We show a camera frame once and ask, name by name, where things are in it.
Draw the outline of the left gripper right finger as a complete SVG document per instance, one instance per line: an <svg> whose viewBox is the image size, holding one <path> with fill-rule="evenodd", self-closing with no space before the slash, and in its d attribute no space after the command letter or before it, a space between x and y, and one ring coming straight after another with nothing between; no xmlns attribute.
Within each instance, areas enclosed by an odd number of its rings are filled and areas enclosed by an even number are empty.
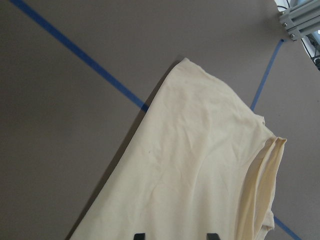
<svg viewBox="0 0 320 240"><path fill-rule="evenodd" d="M217 233L207 233L206 239L207 240L220 240L220 236Z"/></svg>

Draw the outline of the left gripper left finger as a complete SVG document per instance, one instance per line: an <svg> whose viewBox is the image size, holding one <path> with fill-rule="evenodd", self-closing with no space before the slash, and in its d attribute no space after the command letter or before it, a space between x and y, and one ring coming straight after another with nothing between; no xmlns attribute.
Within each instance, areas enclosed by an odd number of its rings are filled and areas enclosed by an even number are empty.
<svg viewBox="0 0 320 240"><path fill-rule="evenodd" d="M145 240L146 234L145 233L135 233L133 240Z"/></svg>

